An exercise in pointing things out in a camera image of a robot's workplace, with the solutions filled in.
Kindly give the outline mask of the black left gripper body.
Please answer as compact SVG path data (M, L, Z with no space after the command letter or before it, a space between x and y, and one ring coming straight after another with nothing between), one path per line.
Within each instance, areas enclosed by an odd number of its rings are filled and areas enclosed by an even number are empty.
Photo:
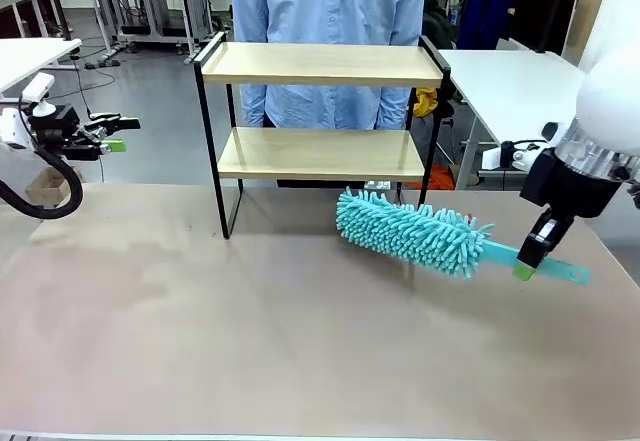
M80 118L71 105L57 105L52 114L28 118L37 144L69 161L97 161L99 143L81 132Z

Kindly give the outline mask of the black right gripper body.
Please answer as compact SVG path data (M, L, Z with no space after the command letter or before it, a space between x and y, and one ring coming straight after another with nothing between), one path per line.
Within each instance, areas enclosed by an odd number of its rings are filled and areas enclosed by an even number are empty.
M520 191L520 197L549 206L555 216L596 218L601 215L621 184L579 173L561 161L553 148L543 150Z

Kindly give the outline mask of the teal microfibre duster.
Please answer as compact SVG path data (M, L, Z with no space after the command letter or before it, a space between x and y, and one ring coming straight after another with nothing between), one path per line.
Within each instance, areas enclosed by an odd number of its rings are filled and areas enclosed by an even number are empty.
M396 205L382 193L345 189L337 200L336 228L348 242L442 274L469 279L483 262L509 267L521 280L534 274L588 283L590 271L547 258L532 268L518 250L491 240L491 224L454 210Z

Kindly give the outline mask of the person's left forearm blue sleeve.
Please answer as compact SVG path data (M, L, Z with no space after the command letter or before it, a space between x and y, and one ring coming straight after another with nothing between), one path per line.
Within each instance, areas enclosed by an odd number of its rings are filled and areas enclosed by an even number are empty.
M376 128L402 130L406 126L410 88L383 87L376 119Z

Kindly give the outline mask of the person's right forearm blue sleeve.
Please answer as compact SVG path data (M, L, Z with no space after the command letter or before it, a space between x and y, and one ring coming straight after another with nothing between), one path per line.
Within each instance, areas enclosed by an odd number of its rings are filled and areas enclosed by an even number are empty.
M265 116L265 85L242 84L240 87L243 121L248 127L262 127Z

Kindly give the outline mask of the black-framed wooden two-tier shelf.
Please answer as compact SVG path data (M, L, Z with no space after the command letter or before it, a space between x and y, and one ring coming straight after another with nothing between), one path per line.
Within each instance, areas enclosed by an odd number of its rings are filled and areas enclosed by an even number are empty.
M220 229L229 239L239 204L224 204L221 182L234 179L391 181L420 185L426 198L442 121L434 117L421 158L410 130L240 127L235 85L451 87L451 67L421 36L415 46L231 42L216 33L193 61Z

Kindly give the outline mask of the open brown cardboard box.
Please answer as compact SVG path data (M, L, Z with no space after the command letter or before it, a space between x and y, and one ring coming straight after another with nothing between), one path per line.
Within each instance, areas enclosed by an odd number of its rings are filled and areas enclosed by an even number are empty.
M25 189L28 201L45 208L56 207L70 194L66 179L54 168L43 169Z

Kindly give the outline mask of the orange object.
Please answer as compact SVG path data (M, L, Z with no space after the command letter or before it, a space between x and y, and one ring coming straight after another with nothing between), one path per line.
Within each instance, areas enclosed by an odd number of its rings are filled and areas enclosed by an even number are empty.
M429 190L454 190L456 182L448 167L440 165L433 165L429 177L428 189Z

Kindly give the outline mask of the white side table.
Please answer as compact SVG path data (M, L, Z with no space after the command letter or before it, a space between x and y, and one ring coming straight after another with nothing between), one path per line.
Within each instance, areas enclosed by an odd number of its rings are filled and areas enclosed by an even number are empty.
M553 52L442 50L450 78L474 114L456 188L467 188L479 138L533 140L547 122L570 122L585 73Z

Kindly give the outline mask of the yellow cloth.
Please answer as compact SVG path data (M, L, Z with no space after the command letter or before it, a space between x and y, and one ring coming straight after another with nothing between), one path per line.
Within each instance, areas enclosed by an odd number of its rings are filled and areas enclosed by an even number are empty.
M425 118L438 107L438 90L435 88L419 88L415 92L413 115Z

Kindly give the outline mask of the black panel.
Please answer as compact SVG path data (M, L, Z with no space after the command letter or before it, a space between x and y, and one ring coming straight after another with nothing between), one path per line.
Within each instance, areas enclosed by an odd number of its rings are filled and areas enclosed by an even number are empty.
M561 56L565 51L569 28L577 0L559 0L554 16L554 0L515 0L508 11L506 32L499 39L497 50L537 50L550 19L545 52Z

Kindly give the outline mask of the brown board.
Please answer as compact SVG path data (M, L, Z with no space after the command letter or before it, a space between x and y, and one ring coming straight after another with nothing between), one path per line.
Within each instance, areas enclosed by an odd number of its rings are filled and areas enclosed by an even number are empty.
M577 0L569 29L564 57L578 66L593 29L602 0Z

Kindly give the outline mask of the dark bag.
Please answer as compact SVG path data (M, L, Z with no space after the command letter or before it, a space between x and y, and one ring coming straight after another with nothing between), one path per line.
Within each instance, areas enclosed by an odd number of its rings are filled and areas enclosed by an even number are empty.
M446 12L436 0L425 0L423 5L422 34L437 49L454 49L454 32Z

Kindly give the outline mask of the person in blue shirt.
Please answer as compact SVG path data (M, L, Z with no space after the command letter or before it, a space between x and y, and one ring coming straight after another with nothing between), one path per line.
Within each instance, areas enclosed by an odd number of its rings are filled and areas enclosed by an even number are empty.
M238 42L414 46L424 0L232 0ZM262 127L376 128L383 87L265 85Z

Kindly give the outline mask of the white table with black post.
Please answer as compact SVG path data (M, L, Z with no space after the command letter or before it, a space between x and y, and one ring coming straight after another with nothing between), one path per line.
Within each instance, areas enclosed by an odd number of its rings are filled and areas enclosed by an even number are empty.
M79 48L80 39L0 39L0 93Z

